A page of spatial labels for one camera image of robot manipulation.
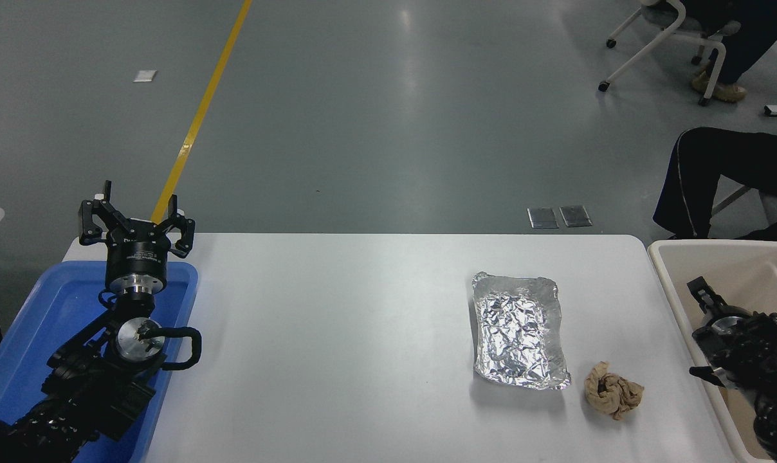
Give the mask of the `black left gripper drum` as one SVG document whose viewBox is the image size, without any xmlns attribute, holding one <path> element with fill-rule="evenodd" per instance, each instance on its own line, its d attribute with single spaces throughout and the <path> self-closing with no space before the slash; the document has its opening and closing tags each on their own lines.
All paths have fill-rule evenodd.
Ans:
<svg viewBox="0 0 777 463">
<path fill-rule="evenodd" d="M 128 230 L 118 226 L 108 231 L 107 281 L 127 275 L 149 275 L 166 281 L 170 240 L 156 231 L 155 226 L 152 222 L 132 222 Z"/>
</svg>

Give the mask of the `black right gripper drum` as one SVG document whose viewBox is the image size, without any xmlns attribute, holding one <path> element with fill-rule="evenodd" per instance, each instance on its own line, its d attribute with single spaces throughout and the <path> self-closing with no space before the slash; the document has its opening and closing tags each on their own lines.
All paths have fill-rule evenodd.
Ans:
<svg viewBox="0 0 777 463">
<path fill-rule="evenodd" d="M 700 325 L 693 331 L 693 340 L 697 345 L 715 345 L 716 332 L 714 329 L 714 316 L 710 313 L 704 314 L 700 320 Z"/>
</svg>

